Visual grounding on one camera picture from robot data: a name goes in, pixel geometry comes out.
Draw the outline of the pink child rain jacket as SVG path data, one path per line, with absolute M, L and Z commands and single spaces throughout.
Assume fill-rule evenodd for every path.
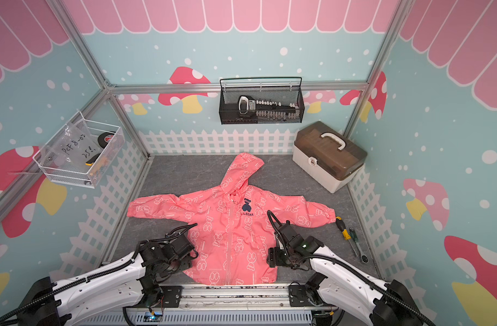
M 276 240 L 267 212 L 303 228 L 333 223 L 336 214 L 332 208 L 308 202 L 303 196 L 279 196 L 249 185 L 249 178 L 263 165 L 262 159 L 241 153 L 218 186 L 181 196 L 138 198 L 130 203 L 127 215 L 194 224 L 189 237 L 199 256 L 186 275 L 197 283 L 274 283 L 278 271 L 269 267 L 266 259 Z

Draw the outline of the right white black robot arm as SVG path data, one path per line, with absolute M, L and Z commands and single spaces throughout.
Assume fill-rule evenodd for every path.
M 290 221 L 280 222 L 271 211 L 276 246 L 269 249 L 269 267 L 311 270 L 305 296 L 315 306 L 336 306 L 366 325 L 433 325 L 399 281 L 386 282 L 347 263 L 320 240 L 303 238 Z

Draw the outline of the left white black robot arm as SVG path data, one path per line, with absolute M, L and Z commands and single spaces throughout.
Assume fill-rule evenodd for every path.
M 141 240 L 117 261 L 78 277 L 36 281 L 0 325 L 77 325 L 103 312 L 120 308 L 177 306 L 179 286 L 161 284 L 191 267 L 198 257 L 187 238 L 190 225 L 177 227 L 161 239 Z

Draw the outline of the yellow black screwdriver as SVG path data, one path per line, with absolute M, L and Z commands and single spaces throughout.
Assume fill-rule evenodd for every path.
M 350 236 L 350 233 L 348 232 L 348 230 L 346 228 L 346 224 L 343 222 L 342 218 L 339 216 L 336 217 L 335 223 L 336 223 L 336 226 L 338 227 L 339 231 L 342 233 L 344 239 L 347 240 L 348 243 L 350 244 L 350 247 L 351 247 L 352 251 L 354 252 L 354 255 L 358 258 L 359 254 L 358 254 L 355 246 L 352 244 L 352 237 Z

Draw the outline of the white brown storage toolbox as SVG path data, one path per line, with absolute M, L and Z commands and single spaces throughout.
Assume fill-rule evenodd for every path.
M 367 152 L 322 122 L 298 131 L 293 161 L 330 193 L 335 193 L 365 163 Z

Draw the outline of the yellow black tool in basket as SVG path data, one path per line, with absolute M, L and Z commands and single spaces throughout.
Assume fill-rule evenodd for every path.
M 85 165 L 88 166 L 88 167 L 91 167 L 96 161 L 97 159 L 99 158 L 99 156 L 101 155 L 101 153 L 97 153 L 95 156 L 92 156 L 86 163 Z

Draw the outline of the black tape roll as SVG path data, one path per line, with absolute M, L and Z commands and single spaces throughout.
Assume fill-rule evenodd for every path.
M 106 146 L 111 142 L 112 138 L 115 136 L 115 133 L 110 133 L 110 132 L 104 132 L 101 133 L 98 136 L 98 145 L 102 148 L 105 149 Z

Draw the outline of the clear plastic labelled bag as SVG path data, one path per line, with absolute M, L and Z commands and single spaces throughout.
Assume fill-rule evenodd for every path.
M 67 123 L 45 148 L 54 154 L 55 165 L 67 170 L 86 173 L 90 167 L 85 163 L 102 148 L 93 140 L 92 134 L 86 128 L 79 128 L 73 123 Z

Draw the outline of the socket wrench set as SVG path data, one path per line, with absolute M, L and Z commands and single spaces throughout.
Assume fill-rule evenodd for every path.
M 237 114 L 242 120 L 253 123 L 297 123 L 301 122 L 301 108 L 295 103 L 256 100 L 241 96 L 237 102 Z

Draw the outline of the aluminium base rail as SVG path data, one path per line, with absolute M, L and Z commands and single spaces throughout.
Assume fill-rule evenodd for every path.
M 344 294 L 342 301 L 326 306 L 308 302 L 292 306 L 288 283 L 258 286 L 208 287 L 183 285 L 179 305 L 167 304 L 149 312 L 146 308 L 114 308 L 84 321 L 84 325 L 370 325 L 369 315 L 357 316 L 354 300 Z

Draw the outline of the green handled wrench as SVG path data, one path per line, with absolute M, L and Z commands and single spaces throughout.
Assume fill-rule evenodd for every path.
M 349 234 L 352 238 L 352 241 L 353 243 L 355 244 L 356 246 L 356 249 L 357 249 L 357 255 L 360 259 L 360 261 L 363 263 L 363 264 L 367 264 L 369 263 L 369 258 L 368 256 L 365 254 L 365 252 L 363 251 L 362 247 L 361 247 L 361 244 L 360 244 L 360 241 L 358 239 L 358 236 L 357 236 L 357 233 L 355 231 L 354 228 L 350 228 L 349 229 Z

